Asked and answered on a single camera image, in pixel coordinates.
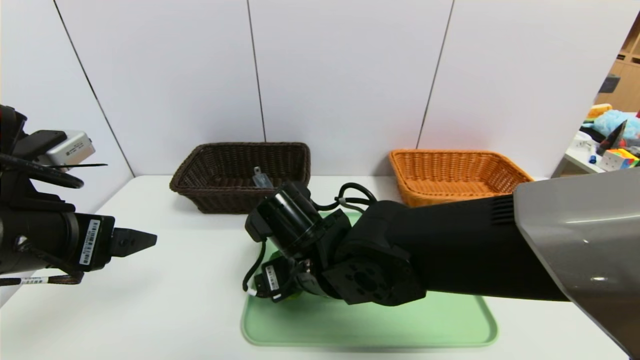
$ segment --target white cable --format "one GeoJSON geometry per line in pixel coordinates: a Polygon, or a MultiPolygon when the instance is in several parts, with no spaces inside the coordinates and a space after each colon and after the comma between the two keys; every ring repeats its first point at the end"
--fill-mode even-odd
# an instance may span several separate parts
{"type": "Polygon", "coordinates": [[[251,277],[251,279],[249,279],[249,283],[247,284],[248,289],[246,290],[246,293],[249,294],[249,296],[256,296],[258,295],[258,291],[256,289],[253,288],[253,276],[251,277]]]}

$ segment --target white table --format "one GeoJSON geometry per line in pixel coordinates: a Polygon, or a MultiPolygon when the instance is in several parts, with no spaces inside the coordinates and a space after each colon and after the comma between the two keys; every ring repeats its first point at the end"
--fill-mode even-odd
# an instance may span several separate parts
{"type": "MultiPolygon", "coordinates": [[[[0,311],[3,360],[627,360],[571,303],[498,298],[486,302],[500,336],[485,348],[350,352],[250,345],[240,330],[241,281],[259,246],[244,232],[245,216],[203,215],[169,190],[169,180],[133,179],[98,212],[115,216],[119,227],[157,234],[155,247],[113,258],[79,286],[23,286],[8,301],[0,311]]],[[[329,203],[348,181],[381,199],[398,199],[392,177],[313,177],[313,198],[329,203]]]]}
{"type": "Polygon", "coordinates": [[[589,163],[589,158],[591,157],[591,152],[586,147],[569,147],[560,164],[558,164],[556,171],[551,175],[551,177],[559,177],[564,170],[564,167],[568,162],[577,165],[579,168],[583,169],[589,174],[597,174],[599,172],[605,172],[605,170],[598,167],[597,163],[602,160],[600,155],[596,155],[596,164],[589,163]]]}

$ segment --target light green plastic tray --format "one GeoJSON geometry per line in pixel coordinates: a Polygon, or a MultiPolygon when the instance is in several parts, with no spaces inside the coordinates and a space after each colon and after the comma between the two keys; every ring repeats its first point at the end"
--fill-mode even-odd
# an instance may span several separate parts
{"type": "MultiPolygon", "coordinates": [[[[360,216],[348,215],[351,223],[360,216]]],[[[275,250],[269,243],[267,254],[275,250]]],[[[276,347],[482,347],[498,336],[482,297],[433,291],[396,307],[349,306],[308,293],[277,304],[248,297],[242,331],[254,345],[276,347]]]]}

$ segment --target sticker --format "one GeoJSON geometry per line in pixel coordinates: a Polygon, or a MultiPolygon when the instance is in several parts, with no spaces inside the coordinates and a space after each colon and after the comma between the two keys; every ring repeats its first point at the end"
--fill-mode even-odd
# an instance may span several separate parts
{"type": "Polygon", "coordinates": [[[20,279],[22,285],[46,284],[48,282],[48,277],[23,277],[20,279]]]}
{"type": "Polygon", "coordinates": [[[80,265],[89,265],[89,263],[91,263],[93,246],[95,245],[95,238],[98,236],[98,229],[100,229],[100,220],[89,221],[89,229],[86,231],[84,247],[82,248],[82,254],[80,254],[80,265]]]}
{"type": "Polygon", "coordinates": [[[269,280],[269,287],[271,288],[271,291],[280,289],[280,286],[278,285],[278,277],[276,277],[276,270],[273,266],[267,266],[264,268],[264,271],[267,273],[267,279],[269,280]]]}

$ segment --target brown wicker basket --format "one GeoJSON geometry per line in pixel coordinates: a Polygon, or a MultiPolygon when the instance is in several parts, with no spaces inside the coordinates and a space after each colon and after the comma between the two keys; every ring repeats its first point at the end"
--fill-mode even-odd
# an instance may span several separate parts
{"type": "Polygon", "coordinates": [[[412,207],[510,194],[533,181],[491,151],[394,150],[389,158],[402,199],[412,207]]]}
{"type": "Polygon", "coordinates": [[[255,186],[254,167],[260,167],[276,188],[286,180],[306,185],[310,158],[304,143],[208,143],[184,160],[169,187],[205,214],[247,214],[273,193],[255,186]]]}

